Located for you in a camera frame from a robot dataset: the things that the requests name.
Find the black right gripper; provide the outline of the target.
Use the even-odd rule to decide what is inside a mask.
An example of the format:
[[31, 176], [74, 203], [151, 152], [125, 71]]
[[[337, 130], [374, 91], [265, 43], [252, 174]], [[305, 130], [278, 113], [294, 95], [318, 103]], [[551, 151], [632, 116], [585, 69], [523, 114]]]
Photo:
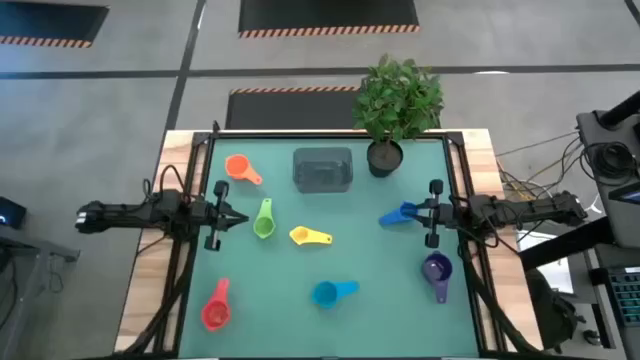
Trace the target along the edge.
[[441, 203], [440, 196], [444, 190], [444, 182], [440, 179], [431, 180], [429, 183], [430, 198], [415, 205], [416, 209], [427, 209], [429, 215], [422, 216], [414, 214], [412, 218], [422, 225], [426, 225], [428, 233], [425, 236], [425, 245], [428, 248], [436, 249], [440, 244], [440, 237], [437, 233], [437, 226], [443, 225], [446, 228], [455, 229], [462, 224], [463, 204], [468, 204], [468, 199], [460, 196], [450, 195], [449, 203]]

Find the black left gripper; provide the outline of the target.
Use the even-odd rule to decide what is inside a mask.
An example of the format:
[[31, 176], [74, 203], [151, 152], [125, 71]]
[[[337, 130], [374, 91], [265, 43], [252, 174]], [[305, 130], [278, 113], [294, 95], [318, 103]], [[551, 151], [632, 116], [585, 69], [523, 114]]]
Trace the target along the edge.
[[[205, 240], [204, 248], [206, 250], [218, 250], [220, 241], [217, 232], [218, 221], [222, 218], [220, 214], [221, 205], [226, 200], [229, 191], [229, 184], [226, 181], [219, 180], [215, 183], [213, 192], [216, 196], [216, 203], [206, 201], [204, 198], [197, 198], [192, 201], [192, 223], [198, 226], [208, 226], [211, 229], [210, 235]], [[249, 221], [249, 217], [233, 209], [227, 209], [225, 214], [228, 217], [225, 220], [225, 230], [228, 231], [232, 227]]]

